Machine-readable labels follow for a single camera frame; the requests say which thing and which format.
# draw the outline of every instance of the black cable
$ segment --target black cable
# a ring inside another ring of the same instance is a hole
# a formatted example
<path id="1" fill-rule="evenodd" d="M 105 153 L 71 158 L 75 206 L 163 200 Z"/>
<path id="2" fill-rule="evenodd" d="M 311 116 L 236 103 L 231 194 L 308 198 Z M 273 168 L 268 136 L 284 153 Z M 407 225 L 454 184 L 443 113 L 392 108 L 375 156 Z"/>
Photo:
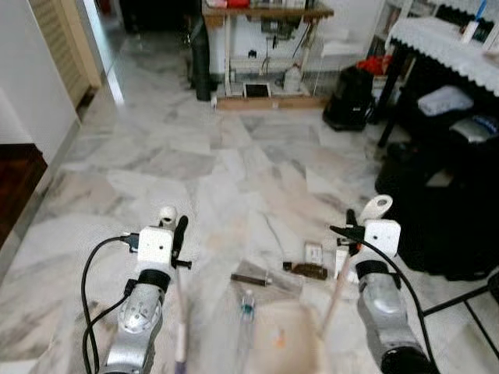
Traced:
<path id="1" fill-rule="evenodd" d="M 95 254 L 99 249 L 101 249 L 104 245 L 111 243 L 111 242 L 120 242 L 124 239 L 126 239 L 127 236 L 115 236 L 113 238 L 108 238 L 105 239 L 104 241 L 100 242 L 95 246 L 94 249 L 92 249 L 92 252 L 88 256 L 87 262 L 85 263 L 85 267 L 83 268 L 83 274 L 81 277 L 81 302 L 83 304 L 83 315 L 85 316 L 85 322 L 87 324 L 87 329 L 90 328 L 89 336 L 90 336 L 90 344 L 92 345 L 92 353 L 94 354 L 94 369 L 95 372 L 97 373 L 99 371 L 99 354 L 97 352 L 97 343 L 95 342 L 95 335 L 94 335 L 94 329 L 91 327 L 91 321 L 90 321 L 90 312 L 88 310 L 88 303 L 87 303 L 87 292 L 86 292 L 86 285 L 87 285 L 87 274 L 88 270 L 90 269 L 90 264 L 92 262 L 92 259 L 95 257 Z M 83 362 L 85 364 L 85 370 L 87 373 L 91 374 L 91 369 L 90 369 L 90 362 L 88 359 L 88 354 L 87 354 L 87 346 L 83 346 Z"/>
<path id="2" fill-rule="evenodd" d="M 85 329 L 85 332 L 83 333 L 83 360 L 86 360 L 86 362 L 88 363 L 88 367 L 87 365 L 85 365 L 87 374 L 92 374 L 92 372 L 90 371 L 90 360 L 88 359 L 87 343 L 89 334 L 94 332 L 94 324 L 97 323 L 100 319 L 106 317 L 107 314 L 118 308 L 128 297 L 128 295 L 123 296 L 118 302 L 101 312 L 97 317 L 92 319 L 90 325 Z"/>
<path id="3" fill-rule="evenodd" d="M 294 58 L 294 57 L 295 57 L 296 52 L 298 51 L 299 46 L 300 46 L 300 45 L 302 45 L 303 38 L 305 37 L 306 32 L 309 30 L 309 27 L 310 27 L 310 24 L 308 23 L 308 24 L 306 25 L 306 29 L 305 29 L 305 31 L 303 32 L 302 38 L 299 40 L 299 43 L 298 43 L 298 45 L 296 46 L 295 51 L 293 52 L 293 57 L 292 57 L 292 58 Z"/>
<path id="4" fill-rule="evenodd" d="M 412 300 L 414 301 L 414 305 L 415 305 L 416 311 L 418 313 L 419 324 L 421 325 L 421 331 L 423 332 L 423 339 L 424 339 L 424 343 L 426 345 L 426 351 L 428 352 L 428 357 L 430 359 L 431 365 L 434 367 L 435 372 L 439 373 L 437 363 L 435 362 L 434 354 L 431 350 L 430 338 L 428 337 L 428 331 L 426 330 L 426 324 L 424 322 L 423 309 L 421 308 L 421 304 L 419 303 L 419 299 L 418 299 L 416 293 L 414 292 L 414 289 L 412 288 L 412 285 L 411 285 L 411 282 L 409 282 L 409 279 L 407 279 L 407 277 L 403 274 L 402 270 L 400 270 L 400 268 L 390 259 L 390 257 L 385 255 L 381 250 L 376 248 L 374 245 L 372 245 L 368 242 L 365 242 L 362 239 L 357 238 L 355 235 L 349 234 L 348 228 L 345 229 L 345 228 L 339 228 L 336 226 L 330 226 L 329 228 L 332 231 L 336 232 L 337 234 L 343 235 L 346 238 L 348 238 L 354 242 L 365 245 L 366 247 L 372 249 L 377 255 L 379 255 L 382 259 L 384 259 L 387 263 L 389 263 L 390 266 L 395 270 L 397 275 L 400 277 L 400 279 L 402 279 L 405 286 L 409 290 L 409 293 L 411 294 Z"/>

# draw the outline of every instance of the marble floor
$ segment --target marble floor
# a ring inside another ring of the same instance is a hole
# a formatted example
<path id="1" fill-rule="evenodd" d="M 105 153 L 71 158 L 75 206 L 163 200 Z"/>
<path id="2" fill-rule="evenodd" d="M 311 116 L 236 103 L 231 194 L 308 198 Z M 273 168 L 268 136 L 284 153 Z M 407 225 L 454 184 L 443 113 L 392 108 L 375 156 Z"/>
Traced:
<path id="1" fill-rule="evenodd" d="M 218 360 L 231 345 L 227 313 L 238 302 L 230 299 L 230 273 L 243 259 L 269 270 L 281 269 L 284 259 L 300 261 L 305 240 L 333 249 L 327 226 L 344 224 L 347 208 L 359 212 L 376 194 L 380 126 L 336 133 L 316 110 L 214 111 L 188 90 L 180 48 L 170 35 L 125 40 L 0 287 L 0 374 L 84 372 L 84 261 L 102 239 L 155 224 L 167 204 L 189 217 L 181 255 L 193 261 L 181 273 L 189 310 L 187 372 L 231 374 Z M 134 264 L 122 245 L 101 251 L 87 284 L 94 312 L 121 297 Z M 424 308 L 482 285 L 404 269 Z M 303 284 L 302 298 L 318 320 L 331 283 Z M 378 372 L 357 298 L 349 285 L 327 329 L 327 372 Z M 170 288 L 153 374 L 174 372 L 178 301 Z M 499 307 L 488 295 L 472 306 L 499 346 Z M 112 317 L 97 327 L 102 352 L 115 331 Z M 427 324 L 443 374 L 499 372 L 464 306 Z"/>

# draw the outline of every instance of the table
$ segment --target table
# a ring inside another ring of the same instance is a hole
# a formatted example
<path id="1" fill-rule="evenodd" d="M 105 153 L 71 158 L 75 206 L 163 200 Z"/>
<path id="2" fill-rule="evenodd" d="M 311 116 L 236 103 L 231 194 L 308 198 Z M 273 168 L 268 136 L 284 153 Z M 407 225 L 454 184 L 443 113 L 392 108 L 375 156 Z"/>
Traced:
<path id="1" fill-rule="evenodd" d="M 253 18 L 271 18 L 271 19 L 284 19 L 289 17 L 302 17 L 303 22 L 308 23 L 310 27 L 308 28 L 306 39 L 304 43 L 303 58 L 301 62 L 302 73 L 305 70 L 306 64 L 309 60 L 310 47 L 312 46 L 315 36 L 317 33 L 317 27 L 319 22 L 323 18 L 328 18 L 334 15 L 333 9 L 327 7 L 321 2 L 317 2 L 313 8 L 310 9 L 289 9 L 289 8 L 212 8 L 203 0 L 202 13 L 204 17 L 204 22 L 208 28 L 225 26 L 225 99 L 218 99 L 219 107 L 230 109 L 233 105 L 240 109 L 241 103 L 247 104 L 248 108 L 269 108 L 277 107 L 294 107 L 296 101 L 303 99 L 303 105 L 316 106 L 323 105 L 324 99 L 313 99 L 310 96 L 300 97 L 300 96 L 287 96 L 279 97 L 278 101 L 273 98 L 268 98 L 262 100 L 257 98 L 257 100 L 249 99 L 246 97 L 233 97 L 230 82 L 230 68 L 231 68 L 231 23 L 232 17 L 235 16 L 248 16 Z"/>
<path id="2" fill-rule="evenodd" d="M 400 19 L 391 29 L 388 36 L 390 42 L 396 45 L 396 49 L 388 68 L 387 82 L 373 114 L 375 122 L 385 111 L 410 52 L 438 61 L 447 69 L 499 97 L 499 66 L 483 55 L 479 42 L 461 43 L 458 26 L 434 17 Z M 380 138 L 379 147 L 386 145 L 394 126 L 395 119 L 392 116 Z"/>

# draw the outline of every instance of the wooden door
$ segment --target wooden door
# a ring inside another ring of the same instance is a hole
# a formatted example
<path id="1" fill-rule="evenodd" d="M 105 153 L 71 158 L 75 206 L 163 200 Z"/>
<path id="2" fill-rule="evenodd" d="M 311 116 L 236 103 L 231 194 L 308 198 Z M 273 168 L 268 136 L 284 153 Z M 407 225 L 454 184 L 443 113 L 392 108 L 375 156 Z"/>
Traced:
<path id="1" fill-rule="evenodd" d="M 69 28 L 63 1 L 72 0 L 30 0 L 30 4 L 62 82 L 76 107 L 90 88 L 90 82 Z"/>

